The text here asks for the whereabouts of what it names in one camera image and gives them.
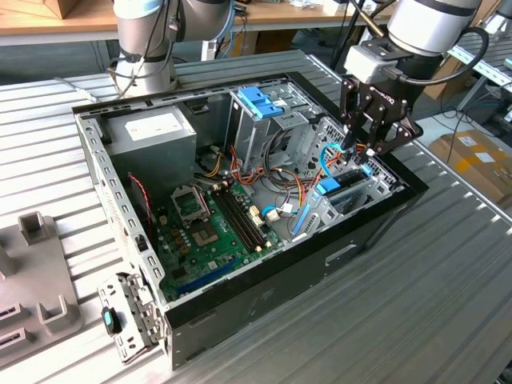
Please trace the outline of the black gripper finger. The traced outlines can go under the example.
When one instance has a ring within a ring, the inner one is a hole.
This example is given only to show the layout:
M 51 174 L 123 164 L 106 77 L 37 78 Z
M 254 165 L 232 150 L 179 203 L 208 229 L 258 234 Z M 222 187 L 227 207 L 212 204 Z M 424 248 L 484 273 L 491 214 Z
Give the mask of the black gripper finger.
M 409 114 L 384 114 L 367 116 L 370 121 L 368 135 L 364 139 L 366 148 L 362 151 L 362 162 L 376 154 L 385 154 L 423 135 Z
M 359 82 L 345 77 L 341 84 L 340 119 L 346 126 L 347 133 L 341 147 L 348 150 L 355 144 L 361 129 L 361 111 L 359 107 Z

